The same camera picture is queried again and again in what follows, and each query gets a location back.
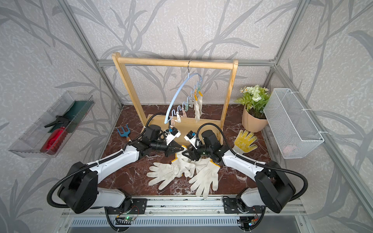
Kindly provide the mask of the white glove clipped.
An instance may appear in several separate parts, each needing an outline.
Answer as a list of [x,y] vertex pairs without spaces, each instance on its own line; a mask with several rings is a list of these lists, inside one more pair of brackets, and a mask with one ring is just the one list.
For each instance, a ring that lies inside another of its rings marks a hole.
[[198,106],[198,117],[197,117],[197,119],[200,120],[200,117],[203,114],[202,113],[203,96],[201,96],[201,94],[199,94],[199,96],[198,96],[197,106]]
[[194,176],[194,172],[195,172],[195,164],[192,163],[192,162],[188,162],[184,158],[184,155],[182,155],[182,152],[175,155],[175,159],[172,160],[174,176],[176,178],[180,178],[184,175],[187,178],[192,178]]

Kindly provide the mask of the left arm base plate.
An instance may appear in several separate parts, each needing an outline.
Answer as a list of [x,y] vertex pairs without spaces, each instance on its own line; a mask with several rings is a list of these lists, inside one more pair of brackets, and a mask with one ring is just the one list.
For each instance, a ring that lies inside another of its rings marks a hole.
[[125,200],[118,208],[108,207],[107,212],[109,215],[114,214],[131,214],[131,215],[143,215],[145,214],[147,206],[147,199],[145,198],[135,198],[131,200]]

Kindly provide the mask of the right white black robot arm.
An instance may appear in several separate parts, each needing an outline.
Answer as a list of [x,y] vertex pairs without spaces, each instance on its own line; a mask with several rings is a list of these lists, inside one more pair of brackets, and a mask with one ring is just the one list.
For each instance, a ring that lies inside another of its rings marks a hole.
[[191,147],[183,155],[196,166],[197,174],[190,180],[191,190],[196,192],[196,196],[207,198],[210,190],[218,189],[218,162],[243,173],[256,183],[254,188],[247,188],[236,197],[242,212],[247,212],[251,207],[264,206],[280,213],[288,202],[298,199],[307,191],[309,183],[304,175],[283,169],[275,161],[264,163],[244,156],[257,148],[254,133],[241,130],[232,148],[222,145],[212,130],[203,132],[202,137],[200,141],[193,131],[184,137]]

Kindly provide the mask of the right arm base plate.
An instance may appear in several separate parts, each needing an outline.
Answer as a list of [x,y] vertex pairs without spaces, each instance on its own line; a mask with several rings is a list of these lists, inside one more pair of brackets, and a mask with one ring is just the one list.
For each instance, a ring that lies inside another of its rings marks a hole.
[[248,207],[240,198],[222,197],[224,212],[226,214],[261,214],[262,206]]

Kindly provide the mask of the blue clip hanger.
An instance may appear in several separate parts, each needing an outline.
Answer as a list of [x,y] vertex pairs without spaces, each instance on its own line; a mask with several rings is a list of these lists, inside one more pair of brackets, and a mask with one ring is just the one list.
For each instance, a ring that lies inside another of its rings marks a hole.
[[202,94],[203,77],[197,71],[191,71],[191,62],[189,60],[186,68],[186,77],[177,87],[177,90],[171,99],[167,108],[163,123],[174,125],[175,122],[180,123],[181,117],[186,117],[186,112],[194,108]]

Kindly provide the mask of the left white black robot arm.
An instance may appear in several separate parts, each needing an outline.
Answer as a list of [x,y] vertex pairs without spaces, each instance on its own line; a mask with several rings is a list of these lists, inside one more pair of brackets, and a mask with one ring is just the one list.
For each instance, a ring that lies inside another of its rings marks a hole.
[[161,127],[149,125],[139,138],[128,142],[123,149],[103,159],[71,166],[66,177],[58,181],[47,194],[47,203],[55,208],[70,208],[80,214],[91,208],[112,207],[126,211],[130,209],[131,197],[118,189],[99,188],[99,183],[117,170],[132,164],[153,151],[162,151],[165,156],[183,150],[175,142],[181,133],[176,128],[165,131],[160,140]]

